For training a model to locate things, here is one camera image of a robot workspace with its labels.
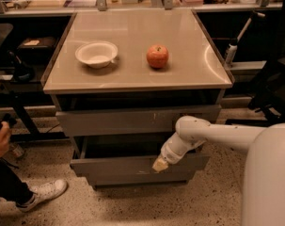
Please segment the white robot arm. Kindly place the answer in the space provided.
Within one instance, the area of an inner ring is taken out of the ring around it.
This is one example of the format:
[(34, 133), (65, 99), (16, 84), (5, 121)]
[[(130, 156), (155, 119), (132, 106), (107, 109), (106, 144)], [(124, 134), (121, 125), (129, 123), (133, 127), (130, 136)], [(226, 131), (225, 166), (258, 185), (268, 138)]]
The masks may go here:
[(241, 226), (285, 226), (285, 123), (226, 125), (183, 116), (152, 168), (166, 170), (205, 142), (246, 154)]

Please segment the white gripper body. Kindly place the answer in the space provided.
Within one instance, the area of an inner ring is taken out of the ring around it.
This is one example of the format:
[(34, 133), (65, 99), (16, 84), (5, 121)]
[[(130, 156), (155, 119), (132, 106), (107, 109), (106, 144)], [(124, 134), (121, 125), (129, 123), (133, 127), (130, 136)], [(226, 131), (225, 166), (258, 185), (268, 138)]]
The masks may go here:
[(168, 142), (161, 148), (161, 156), (168, 164), (172, 165), (177, 164), (183, 158), (183, 155), (175, 153)]

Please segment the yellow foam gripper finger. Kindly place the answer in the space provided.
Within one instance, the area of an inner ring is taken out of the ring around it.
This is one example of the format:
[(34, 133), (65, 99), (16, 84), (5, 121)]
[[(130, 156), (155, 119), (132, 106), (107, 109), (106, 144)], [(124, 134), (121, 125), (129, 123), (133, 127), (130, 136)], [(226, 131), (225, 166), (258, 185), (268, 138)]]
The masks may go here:
[(159, 155), (153, 165), (152, 165), (152, 168), (156, 171), (156, 172), (161, 172), (163, 170), (166, 170), (168, 168), (168, 162), (165, 161), (165, 159)]

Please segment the person's hand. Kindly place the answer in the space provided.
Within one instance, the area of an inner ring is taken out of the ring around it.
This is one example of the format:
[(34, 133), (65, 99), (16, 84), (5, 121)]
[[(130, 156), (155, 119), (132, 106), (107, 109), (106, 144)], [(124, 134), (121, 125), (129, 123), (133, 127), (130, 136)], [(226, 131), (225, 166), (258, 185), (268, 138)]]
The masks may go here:
[(2, 121), (0, 129), (0, 158), (9, 151), (9, 140), (11, 137), (11, 129), (7, 122)]

